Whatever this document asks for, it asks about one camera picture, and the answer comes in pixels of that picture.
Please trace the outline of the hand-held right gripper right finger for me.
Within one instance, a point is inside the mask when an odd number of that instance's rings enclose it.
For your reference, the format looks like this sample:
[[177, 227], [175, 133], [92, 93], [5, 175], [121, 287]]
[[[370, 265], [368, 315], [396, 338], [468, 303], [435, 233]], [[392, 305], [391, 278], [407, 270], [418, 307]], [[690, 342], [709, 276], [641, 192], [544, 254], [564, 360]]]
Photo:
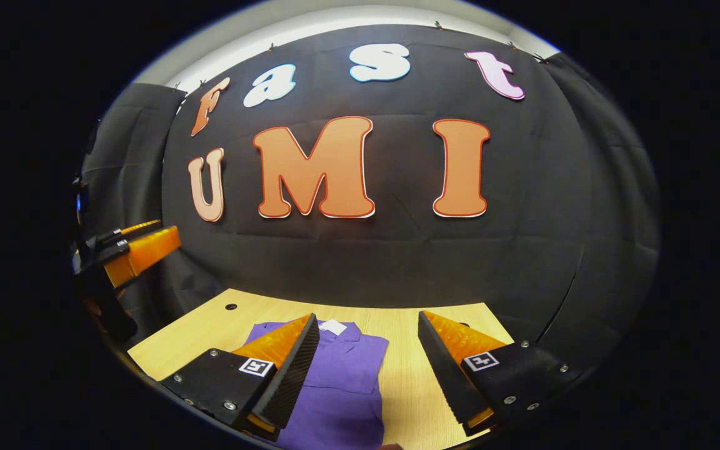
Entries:
[[579, 381], [576, 367], [537, 342], [505, 344], [431, 311], [418, 313], [418, 339], [469, 438], [525, 423]]

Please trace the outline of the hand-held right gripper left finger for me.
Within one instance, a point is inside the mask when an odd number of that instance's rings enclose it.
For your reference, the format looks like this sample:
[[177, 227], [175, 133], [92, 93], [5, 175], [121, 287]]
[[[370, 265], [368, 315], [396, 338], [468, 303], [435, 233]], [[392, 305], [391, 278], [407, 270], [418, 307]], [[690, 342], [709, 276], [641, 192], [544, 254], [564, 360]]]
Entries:
[[160, 385], [220, 424], [274, 442], [288, 426], [319, 342], [317, 317], [306, 314], [235, 350], [209, 348]]

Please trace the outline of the purple shirt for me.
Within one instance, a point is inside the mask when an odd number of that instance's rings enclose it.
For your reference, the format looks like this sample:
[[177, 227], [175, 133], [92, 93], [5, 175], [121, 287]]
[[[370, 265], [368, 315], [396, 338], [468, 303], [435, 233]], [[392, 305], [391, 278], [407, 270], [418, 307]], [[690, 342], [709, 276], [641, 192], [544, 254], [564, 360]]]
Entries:
[[319, 342], [288, 425], [283, 450], [380, 450], [383, 402], [378, 373], [389, 341], [354, 322], [318, 320]]

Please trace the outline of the black backdrop cloth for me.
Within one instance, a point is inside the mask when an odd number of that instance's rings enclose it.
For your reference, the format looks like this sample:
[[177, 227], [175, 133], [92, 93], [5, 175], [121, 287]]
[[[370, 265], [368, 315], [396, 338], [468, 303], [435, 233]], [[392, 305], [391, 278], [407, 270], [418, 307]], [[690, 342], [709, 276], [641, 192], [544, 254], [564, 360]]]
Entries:
[[[369, 217], [320, 211], [336, 176], [288, 217], [262, 217], [260, 132], [308, 156], [329, 120], [369, 119]], [[87, 233], [152, 219], [182, 248], [138, 293], [152, 333], [225, 289], [311, 304], [487, 304], [517, 340], [572, 367], [628, 333], [658, 264], [651, 159], [634, 126], [562, 54], [538, 62], [485, 37], [373, 25], [299, 38], [202, 86], [134, 83], [82, 165]]]

